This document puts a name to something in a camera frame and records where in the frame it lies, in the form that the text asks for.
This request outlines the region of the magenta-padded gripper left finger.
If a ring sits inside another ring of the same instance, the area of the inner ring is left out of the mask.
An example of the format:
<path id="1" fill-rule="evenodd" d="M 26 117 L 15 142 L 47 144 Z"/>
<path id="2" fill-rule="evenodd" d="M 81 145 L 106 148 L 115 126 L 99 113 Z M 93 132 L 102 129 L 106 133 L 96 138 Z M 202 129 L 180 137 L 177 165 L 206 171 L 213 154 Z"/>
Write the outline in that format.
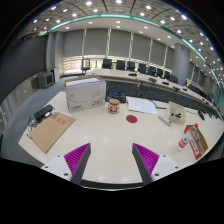
<path id="1" fill-rule="evenodd" d="M 65 155 L 56 155 L 42 169 L 79 185 L 91 154 L 91 144 L 84 144 Z"/>

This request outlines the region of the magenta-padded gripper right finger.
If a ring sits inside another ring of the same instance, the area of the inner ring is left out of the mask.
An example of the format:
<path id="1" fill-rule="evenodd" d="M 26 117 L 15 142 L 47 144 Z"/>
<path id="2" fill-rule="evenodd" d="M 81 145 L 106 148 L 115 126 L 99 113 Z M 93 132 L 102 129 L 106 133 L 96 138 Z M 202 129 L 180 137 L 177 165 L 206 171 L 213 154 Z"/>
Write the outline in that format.
<path id="1" fill-rule="evenodd" d="M 147 185 L 170 175 L 180 169 L 168 155 L 158 155 L 155 152 L 134 143 L 132 154 L 135 158 L 143 185 Z"/>

